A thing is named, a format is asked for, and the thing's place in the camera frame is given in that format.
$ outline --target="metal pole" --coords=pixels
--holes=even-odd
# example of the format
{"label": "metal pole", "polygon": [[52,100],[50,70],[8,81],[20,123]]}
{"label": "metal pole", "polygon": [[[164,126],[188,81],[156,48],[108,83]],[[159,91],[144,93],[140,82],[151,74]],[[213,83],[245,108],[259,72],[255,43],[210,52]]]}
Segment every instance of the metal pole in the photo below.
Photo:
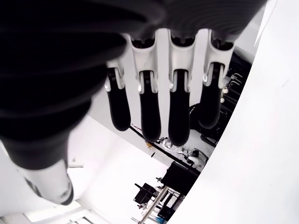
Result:
{"label": "metal pole", "polygon": [[153,203],[150,205],[150,209],[145,213],[144,217],[138,224],[143,224],[145,220],[150,216],[152,211],[155,209],[156,205],[159,203],[160,199],[163,197],[165,193],[168,192],[169,187],[165,186],[164,189],[161,191],[161,193],[156,197],[156,199],[153,201]]}

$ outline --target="robotic hand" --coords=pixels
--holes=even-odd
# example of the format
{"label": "robotic hand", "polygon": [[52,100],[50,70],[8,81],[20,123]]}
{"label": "robotic hand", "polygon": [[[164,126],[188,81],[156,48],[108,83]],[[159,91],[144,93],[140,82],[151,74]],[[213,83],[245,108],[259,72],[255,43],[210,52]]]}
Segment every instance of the robotic hand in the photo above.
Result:
{"label": "robotic hand", "polygon": [[0,139],[8,156],[37,195],[58,204],[72,201],[68,137],[106,77],[113,123],[121,131],[130,125],[125,71],[117,61],[126,47],[123,33],[134,53],[142,132],[147,141],[157,140],[159,28],[169,30],[169,136],[183,145],[196,33],[209,29],[199,116],[209,128],[219,118],[234,42],[265,2],[0,0]]}

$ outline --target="white wall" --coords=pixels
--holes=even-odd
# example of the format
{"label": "white wall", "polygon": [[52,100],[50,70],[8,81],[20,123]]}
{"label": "white wall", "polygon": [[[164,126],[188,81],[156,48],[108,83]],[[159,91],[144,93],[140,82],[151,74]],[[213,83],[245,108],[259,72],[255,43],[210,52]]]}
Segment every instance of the white wall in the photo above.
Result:
{"label": "white wall", "polygon": [[1,217],[4,224],[31,224],[23,214],[15,214],[10,216]]}
{"label": "white wall", "polygon": [[163,177],[168,167],[124,140],[119,141],[117,148],[81,200],[103,213],[111,223],[126,224],[141,214],[133,201],[139,191],[134,184],[159,186],[156,177]]}
{"label": "white wall", "polygon": [[223,137],[169,224],[299,223],[298,8],[277,1]]}

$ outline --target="black equipment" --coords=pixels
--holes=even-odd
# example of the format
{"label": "black equipment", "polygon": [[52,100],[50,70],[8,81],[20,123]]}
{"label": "black equipment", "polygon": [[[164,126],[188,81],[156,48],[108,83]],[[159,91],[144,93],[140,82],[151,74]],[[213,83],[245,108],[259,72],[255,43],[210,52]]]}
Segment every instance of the black equipment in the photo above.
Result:
{"label": "black equipment", "polygon": [[161,180],[161,183],[186,196],[198,176],[198,174],[173,162]]}
{"label": "black equipment", "polygon": [[135,186],[139,187],[140,191],[135,196],[133,201],[137,202],[138,204],[148,203],[152,197],[157,196],[157,191],[152,186],[145,183],[142,187],[138,184]]}

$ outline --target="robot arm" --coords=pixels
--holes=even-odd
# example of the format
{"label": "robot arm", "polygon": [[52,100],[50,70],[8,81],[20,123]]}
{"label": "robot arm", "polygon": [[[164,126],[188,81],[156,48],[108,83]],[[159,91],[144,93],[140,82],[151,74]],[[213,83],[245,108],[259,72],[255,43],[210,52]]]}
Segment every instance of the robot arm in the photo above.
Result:
{"label": "robot arm", "polygon": [[114,126],[125,131],[130,125],[126,71],[117,60],[126,48],[122,33],[131,36],[142,132],[156,141],[161,132],[159,28],[169,29],[169,136],[183,145],[189,136],[196,33],[210,30],[199,116],[209,128],[219,118],[234,42],[265,2],[0,0],[0,139],[8,156],[38,196],[65,205],[72,201],[66,172],[69,134],[105,81]]}

